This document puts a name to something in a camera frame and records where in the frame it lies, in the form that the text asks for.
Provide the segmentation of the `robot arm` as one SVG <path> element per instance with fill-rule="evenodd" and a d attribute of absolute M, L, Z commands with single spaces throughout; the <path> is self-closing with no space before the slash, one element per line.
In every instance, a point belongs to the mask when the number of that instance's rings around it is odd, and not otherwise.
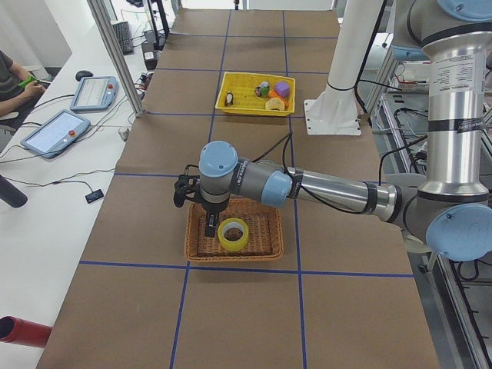
<path fill-rule="evenodd" d="M 199 161 L 197 199 L 206 212 L 205 235 L 216 235 L 232 194 L 273 207 L 304 198 L 396 224 L 453 261 L 488 253 L 491 210 L 488 189 L 480 182 L 480 147 L 491 3 L 399 1 L 394 47 L 421 50 L 430 60 L 427 170 L 416 188 L 255 164 L 229 143 L 213 141 Z"/>

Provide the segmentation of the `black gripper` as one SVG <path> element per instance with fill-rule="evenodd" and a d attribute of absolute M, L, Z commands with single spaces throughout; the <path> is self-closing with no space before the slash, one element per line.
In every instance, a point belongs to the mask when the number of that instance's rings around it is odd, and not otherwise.
<path fill-rule="evenodd" d="M 214 237 L 218 226 L 218 217 L 228 206 L 229 200 L 218 203 L 204 201 L 201 206 L 206 211 L 204 235 Z"/>

